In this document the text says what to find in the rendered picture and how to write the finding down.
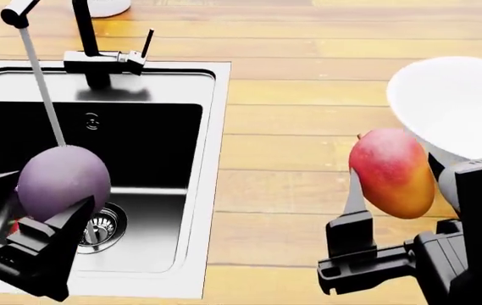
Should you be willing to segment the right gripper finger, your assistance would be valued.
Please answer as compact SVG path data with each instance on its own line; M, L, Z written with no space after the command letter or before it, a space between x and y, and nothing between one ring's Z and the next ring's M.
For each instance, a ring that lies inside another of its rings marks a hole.
M428 162L441 195L457 214L461 213L457 194L456 172L463 166L463 162L444 166L431 153L428 154Z
M349 194L342 215L326 225L327 248L330 258L349 253L374 251L373 216L367 210L361 182L350 169Z

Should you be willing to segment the purple eggplant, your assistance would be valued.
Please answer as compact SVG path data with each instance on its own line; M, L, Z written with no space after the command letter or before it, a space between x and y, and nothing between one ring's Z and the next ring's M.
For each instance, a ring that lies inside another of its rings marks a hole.
M18 198L27 215L41 222L75 202L94 197L97 213L109 198L111 181L104 162L83 147L47 149L19 175Z

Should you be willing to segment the red yellow mango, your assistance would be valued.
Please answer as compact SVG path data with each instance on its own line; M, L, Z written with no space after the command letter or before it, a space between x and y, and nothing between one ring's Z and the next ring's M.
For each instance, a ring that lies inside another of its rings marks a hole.
M402 129L375 129L352 147L349 167L363 196L376 208L401 219L425 215L435 198L435 183L424 148Z

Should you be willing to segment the metal sink drain strainer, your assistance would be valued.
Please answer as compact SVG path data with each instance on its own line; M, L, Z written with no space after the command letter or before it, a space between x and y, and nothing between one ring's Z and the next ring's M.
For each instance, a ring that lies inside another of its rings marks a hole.
M84 230L77 249L80 254L98 253L113 246L125 233L127 216L118 205L107 202L99 213L93 215L89 223L96 241L92 242L88 230Z

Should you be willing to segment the large white bowl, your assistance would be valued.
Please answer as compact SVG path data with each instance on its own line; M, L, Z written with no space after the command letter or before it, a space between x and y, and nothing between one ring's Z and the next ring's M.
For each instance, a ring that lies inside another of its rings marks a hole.
M389 80L395 116L443 164L482 158L482 58L419 60Z

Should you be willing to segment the stainless steel kitchen sink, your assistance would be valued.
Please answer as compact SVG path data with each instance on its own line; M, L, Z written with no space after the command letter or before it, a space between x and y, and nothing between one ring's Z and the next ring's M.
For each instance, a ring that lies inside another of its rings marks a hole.
M202 296L230 78L230 63L146 63L94 91L58 61L41 63L65 140L94 152L112 180L109 203L127 216L105 251L75 252L69 294L198 299ZM85 127L85 114L100 126ZM30 63L0 60L0 174L20 171L56 144ZM0 245L24 215L14 188L0 195ZM0 292L22 290L0 281Z

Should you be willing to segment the black kitchen faucet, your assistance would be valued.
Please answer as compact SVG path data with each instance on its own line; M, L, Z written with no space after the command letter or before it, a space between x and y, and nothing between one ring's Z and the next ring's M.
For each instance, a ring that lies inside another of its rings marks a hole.
M0 16L7 25L18 30L27 28L27 14L40 0L11 0L2 9ZM130 73L126 60L129 53L101 52L98 50L96 35L87 9L80 12L74 9L75 19L80 34L83 50L64 53L66 73L83 74L92 90L104 90L111 86L110 75Z

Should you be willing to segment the running water stream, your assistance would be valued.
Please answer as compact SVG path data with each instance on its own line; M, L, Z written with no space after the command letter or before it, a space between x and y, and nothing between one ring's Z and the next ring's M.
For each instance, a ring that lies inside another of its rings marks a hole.
M29 31L25 27L19 30L19 34L24 43L49 123L58 144L54 149L48 149L30 159L22 169L19 179L19 190L23 192L22 205L30 211L30 215L35 216L39 220L45 220L61 213L70 205L86 197L69 191L68 188L70 184L67 180L53 178L48 172L50 169L60 167L54 157L58 153L68 152L68 149L65 148L66 142L59 126L58 118Z

